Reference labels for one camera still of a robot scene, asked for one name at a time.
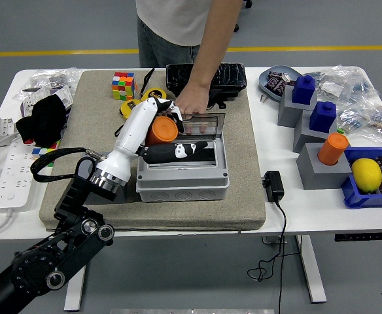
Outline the person's left hand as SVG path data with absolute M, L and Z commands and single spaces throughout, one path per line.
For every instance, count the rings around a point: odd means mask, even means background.
M 175 104 L 182 117 L 190 118 L 193 114 L 205 114 L 208 102 L 209 85 L 189 82 L 176 98 Z

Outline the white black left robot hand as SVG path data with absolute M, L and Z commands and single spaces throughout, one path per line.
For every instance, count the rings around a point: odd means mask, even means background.
M 148 129 L 156 115 L 162 111 L 171 112 L 179 131 L 184 131 L 180 109 L 172 100 L 148 98 L 132 109 L 117 137 L 113 151 L 97 163 L 90 181 L 107 190 L 112 186 L 124 186 L 131 176 L 131 163 L 139 156 L 148 164 L 178 162 L 208 146 L 207 141 L 198 141 L 146 147 Z

